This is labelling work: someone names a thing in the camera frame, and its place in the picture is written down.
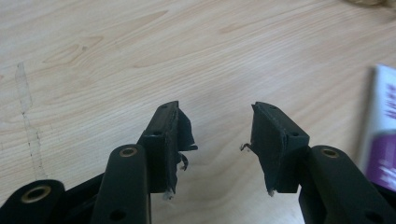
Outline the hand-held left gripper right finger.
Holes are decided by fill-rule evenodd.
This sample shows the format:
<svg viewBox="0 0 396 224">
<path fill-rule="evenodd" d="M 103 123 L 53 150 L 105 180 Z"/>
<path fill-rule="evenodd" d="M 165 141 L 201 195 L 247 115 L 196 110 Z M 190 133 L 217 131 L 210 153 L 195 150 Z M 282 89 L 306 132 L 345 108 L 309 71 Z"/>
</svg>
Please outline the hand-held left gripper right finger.
<svg viewBox="0 0 396 224">
<path fill-rule="evenodd" d="M 252 106 L 250 142 L 267 192 L 298 193 L 305 224 L 396 224 L 392 207 L 348 155 L 309 146 L 309 135 L 275 105 Z"/>
</svg>

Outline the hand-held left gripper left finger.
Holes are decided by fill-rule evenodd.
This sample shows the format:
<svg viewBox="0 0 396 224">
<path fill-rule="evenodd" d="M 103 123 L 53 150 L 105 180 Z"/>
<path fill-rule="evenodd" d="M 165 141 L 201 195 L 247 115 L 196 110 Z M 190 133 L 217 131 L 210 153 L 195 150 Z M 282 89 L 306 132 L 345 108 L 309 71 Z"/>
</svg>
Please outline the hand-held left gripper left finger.
<svg viewBox="0 0 396 224">
<path fill-rule="evenodd" d="M 91 224 L 151 224 L 152 193 L 176 193 L 177 166 L 197 146 L 177 101 L 160 105 L 135 144 L 114 149 L 92 211 Z"/>
</svg>

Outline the beige crumpled object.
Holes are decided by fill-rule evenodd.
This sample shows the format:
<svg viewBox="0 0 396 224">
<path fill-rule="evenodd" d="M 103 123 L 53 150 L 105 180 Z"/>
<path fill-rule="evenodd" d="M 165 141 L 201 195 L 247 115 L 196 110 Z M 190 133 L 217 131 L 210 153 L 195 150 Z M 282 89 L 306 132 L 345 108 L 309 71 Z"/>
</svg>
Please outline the beige crumpled object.
<svg viewBox="0 0 396 224">
<path fill-rule="evenodd" d="M 349 3 L 366 7 L 389 7 L 396 10 L 396 0 L 346 0 Z"/>
</svg>

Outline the white and purple box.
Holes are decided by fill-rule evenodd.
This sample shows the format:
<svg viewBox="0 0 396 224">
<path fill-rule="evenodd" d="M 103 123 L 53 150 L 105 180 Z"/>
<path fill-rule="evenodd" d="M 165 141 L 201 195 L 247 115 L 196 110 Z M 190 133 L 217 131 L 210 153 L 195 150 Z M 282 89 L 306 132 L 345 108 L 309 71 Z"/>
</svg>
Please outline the white and purple box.
<svg viewBox="0 0 396 224">
<path fill-rule="evenodd" d="M 359 167 L 373 183 L 396 192 L 396 68 L 375 67 Z"/>
</svg>

